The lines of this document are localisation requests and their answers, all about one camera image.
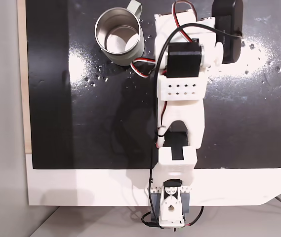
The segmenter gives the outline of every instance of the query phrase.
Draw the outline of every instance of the red wire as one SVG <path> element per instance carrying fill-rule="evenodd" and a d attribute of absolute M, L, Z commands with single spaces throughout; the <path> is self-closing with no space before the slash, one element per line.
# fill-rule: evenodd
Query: red wire
<path fill-rule="evenodd" d="M 176 1 L 176 2 L 173 4 L 173 18 L 174 18 L 176 27 L 179 27 L 180 24 L 179 24 L 178 18 L 177 18 L 177 16 L 176 16 L 175 5 L 176 5 L 177 3 L 181 3 L 181 2 L 185 2 L 185 3 L 189 4 L 189 5 L 191 6 L 191 8 L 192 8 L 192 10 L 193 10 L 193 12 L 194 12 L 196 18 L 197 18 L 197 12 L 196 12 L 196 10 L 195 10 L 194 5 L 193 5 L 191 2 L 185 1 L 185 0 L 178 0 L 178 1 Z M 187 34 L 184 30 L 181 30 L 180 32 L 182 33 L 182 35 L 183 35 L 189 42 L 193 42 L 192 39 L 188 36 L 188 34 Z"/>
<path fill-rule="evenodd" d="M 153 62 L 155 63 L 155 59 L 151 59 L 151 58 L 136 58 L 134 59 L 134 61 L 137 61 L 137 60 L 144 60 L 144 61 L 147 61 L 147 62 Z"/>
<path fill-rule="evenodd" d="M 133 69 L 135 70 L 135 71 L 137 71 L 139 74 L 141 74 L 142 76 L 144 76 L 144 77 L 148 77 L 149 75 L 145 75 L 145 74 L 143 74 L 142 72 L 140 72 L 139 70 L 137 70 L 137 68 L 135 67 L 135 65 L 133 64 L 133 63 L 131 63 L 130 64 L 132 67 L 133 67 Z"/>

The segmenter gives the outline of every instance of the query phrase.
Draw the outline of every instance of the metal cup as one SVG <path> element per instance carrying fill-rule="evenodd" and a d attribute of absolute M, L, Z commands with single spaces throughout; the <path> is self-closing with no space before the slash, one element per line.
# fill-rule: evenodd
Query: metal cup
<path fill-rule="evenodd" d="M 95 24 L 96 41 L 115 64 L 127 66 L 144 52 L 141 11 L 141 4 L 132 0 L 127 9 L 115 7 L 105 11 Z"/>

